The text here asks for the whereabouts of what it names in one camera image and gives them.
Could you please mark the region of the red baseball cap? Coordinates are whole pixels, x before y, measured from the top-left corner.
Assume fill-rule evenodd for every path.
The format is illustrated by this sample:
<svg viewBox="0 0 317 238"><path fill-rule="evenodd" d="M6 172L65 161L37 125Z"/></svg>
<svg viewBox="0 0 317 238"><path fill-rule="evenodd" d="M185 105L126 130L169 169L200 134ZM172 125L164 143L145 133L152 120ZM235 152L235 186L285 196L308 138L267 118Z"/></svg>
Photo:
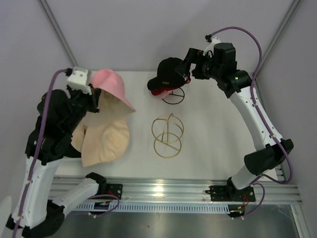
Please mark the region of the red baseball cap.
<svg viewBox="0 0 317 238"><path fill-rule="evenodd" d="M191 82L190 77L172 76L172 77L155 77L147 83L147 89L150 90L153 96L160 99L168 96L172 91L182 88L184 85Z"/></svg>

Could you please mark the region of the black wire hat stand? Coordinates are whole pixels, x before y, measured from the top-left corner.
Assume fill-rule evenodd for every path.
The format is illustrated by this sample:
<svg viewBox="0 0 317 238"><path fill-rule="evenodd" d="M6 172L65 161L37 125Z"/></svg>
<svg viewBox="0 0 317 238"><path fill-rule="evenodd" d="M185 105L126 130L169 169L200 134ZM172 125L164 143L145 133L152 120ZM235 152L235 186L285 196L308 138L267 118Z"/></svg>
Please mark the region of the black wire hat stand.
<svg viewBox="0 0 317 238"><path fill-rule="evenodd" d="M167 92L167 95L162 100L169 105L180 104L185 99L185 92L182 88L177 88Z"/></svg>

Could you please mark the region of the pink bucket hat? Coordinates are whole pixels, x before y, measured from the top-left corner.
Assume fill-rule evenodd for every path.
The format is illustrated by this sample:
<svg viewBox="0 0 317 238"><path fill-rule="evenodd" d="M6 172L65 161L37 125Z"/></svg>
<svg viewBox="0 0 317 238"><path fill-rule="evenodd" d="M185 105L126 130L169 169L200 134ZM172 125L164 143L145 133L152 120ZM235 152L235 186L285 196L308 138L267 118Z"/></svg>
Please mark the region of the pink bucket hat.
<svg viewBox="0 0 317 238"><path fill-rule="evenodd" d="M119 118L136 110L125 96L122 77L111 69L101 69L91 78L94 88L101 89L98 109L107 117Z"/></svg>

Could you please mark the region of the black sport baseball cap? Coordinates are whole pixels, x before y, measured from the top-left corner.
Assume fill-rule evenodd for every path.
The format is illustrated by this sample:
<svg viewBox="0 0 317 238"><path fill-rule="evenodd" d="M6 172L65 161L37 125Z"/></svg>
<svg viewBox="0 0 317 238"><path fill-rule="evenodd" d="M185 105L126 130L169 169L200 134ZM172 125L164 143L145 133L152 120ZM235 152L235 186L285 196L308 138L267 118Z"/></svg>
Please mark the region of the black sport baseball cap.
<svg viewBox="0 0 317 238"><path fill-rule="evenodd" d="M186 83L189 83L189 77L183 77L175 70L181 63L182 60L179 58L169 57L162 60L157 68L157 76L148 81L147 88L150 91L160 89L177 89Z"/></svg>

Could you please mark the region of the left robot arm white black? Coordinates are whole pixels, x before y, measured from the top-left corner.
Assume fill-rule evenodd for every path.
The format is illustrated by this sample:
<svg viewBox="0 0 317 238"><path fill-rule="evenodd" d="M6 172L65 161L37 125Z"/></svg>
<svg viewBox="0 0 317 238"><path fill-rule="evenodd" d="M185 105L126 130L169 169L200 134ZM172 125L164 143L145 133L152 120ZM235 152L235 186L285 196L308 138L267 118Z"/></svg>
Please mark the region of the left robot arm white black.
<svg viewBox="0 0 317 238"><path fill-rule="evenodd" d="M72 134L87 112L98 113L100 89L91 94L67 87L49 89L37 105L39 116L25 149L26 174L19 205L10 214L6 227L24 238L44 238L61 227L65 217L90 197L103 198L106 178L90 173L62 198L49 199L53 177L61 164Z"/></svg>

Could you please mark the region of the gold wire hat stand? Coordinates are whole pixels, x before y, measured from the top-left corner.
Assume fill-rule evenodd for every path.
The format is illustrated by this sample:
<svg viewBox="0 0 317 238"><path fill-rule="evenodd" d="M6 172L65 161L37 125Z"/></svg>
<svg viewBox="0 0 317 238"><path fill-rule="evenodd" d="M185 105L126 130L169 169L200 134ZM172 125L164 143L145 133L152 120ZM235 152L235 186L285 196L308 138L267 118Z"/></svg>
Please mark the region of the gold wire hat stand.
<svg viewBox="0 0 317 238"><path fill-rule="evenodd" d="M162 132L160 134L155 134L155 124L156 122L159 122L159 121L162 121L165 124L164 124ZM176 126L180 130L180 134L177 135L173 133L170 130L170 125ZM179 117L175 116L174 113L165 114L165 115L161 115L157 117L155 120L153 120L151 125L151 133L152 133L152 136L154 137L154 142L153 142L154 152L159 157L164 159L172 159L178 156L182 149L181 139L183 137L184 130L185 130L185 127L182 120ZM157 144L167 146L175 150L176 153L170 156L165 156L157 150Z"/></svg>

